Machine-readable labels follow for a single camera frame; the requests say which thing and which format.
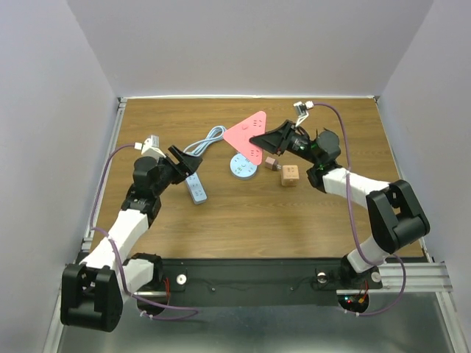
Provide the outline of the pink triangular power strip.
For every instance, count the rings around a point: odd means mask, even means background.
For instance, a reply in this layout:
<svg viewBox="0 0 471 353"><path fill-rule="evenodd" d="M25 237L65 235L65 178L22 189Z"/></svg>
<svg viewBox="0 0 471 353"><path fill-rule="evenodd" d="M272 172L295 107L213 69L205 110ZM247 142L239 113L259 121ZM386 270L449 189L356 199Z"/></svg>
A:
<svg viewBox="0 0 471 353"><path fill-rule="evenodd" d="M258 111L225 131L223 138L252 164L260 165L263 159L263 149L249 140L252 137L264 134L265 131L266 113Z"/></svg>

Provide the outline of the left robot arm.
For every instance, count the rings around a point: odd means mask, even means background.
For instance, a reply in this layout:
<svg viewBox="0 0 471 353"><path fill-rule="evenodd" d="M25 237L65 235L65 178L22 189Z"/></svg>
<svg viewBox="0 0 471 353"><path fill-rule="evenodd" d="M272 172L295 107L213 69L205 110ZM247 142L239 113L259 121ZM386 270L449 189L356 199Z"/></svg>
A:
<svg viewBox="0 0 471 353"><path fill-rule="evenodd" d="M132 184L115 223L100 230L99 245L82 261L69 264L62 274L60 321L66 326L113 331L123 305L141 287L163 284L163 262L155 254L130 255L137 240L149 230L161 208L160 196L170 185L193 175L202 158L176 146L170 155L161 150L142 154L134 162Z"/></svg>

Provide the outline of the white rectangular power strip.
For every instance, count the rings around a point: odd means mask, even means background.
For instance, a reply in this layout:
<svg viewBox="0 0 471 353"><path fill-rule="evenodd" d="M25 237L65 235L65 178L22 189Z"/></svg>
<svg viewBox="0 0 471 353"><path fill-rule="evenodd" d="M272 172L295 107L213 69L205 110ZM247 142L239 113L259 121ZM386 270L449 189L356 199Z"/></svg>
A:
<svg viewBox="0 0 471 353"><path fill-rule="evenodd" d="M185 179L185 185L190 193L194 204L205 203L208 199L205 189L197 175L194 173Z"/></svg>

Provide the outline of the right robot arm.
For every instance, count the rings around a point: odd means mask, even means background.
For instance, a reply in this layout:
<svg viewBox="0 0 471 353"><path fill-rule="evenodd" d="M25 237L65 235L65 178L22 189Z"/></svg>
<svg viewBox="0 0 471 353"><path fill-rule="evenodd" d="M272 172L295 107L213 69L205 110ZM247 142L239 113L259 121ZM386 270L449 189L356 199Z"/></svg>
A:
<svg viewBox="0 0 471 353"><path fill-rule="evenodd" d="M355 287L364 280L366 271L431 230L408 182L369 179L336 162L341 148L335 132L326 129L310 139L303 128L285 121L277 129L250 138L250 142L269 153L288 151L312 163L306 174L313 188L367 209L372 234L364 242L357 241L355 249L341 259L339 279L347 287Z"/></svg>

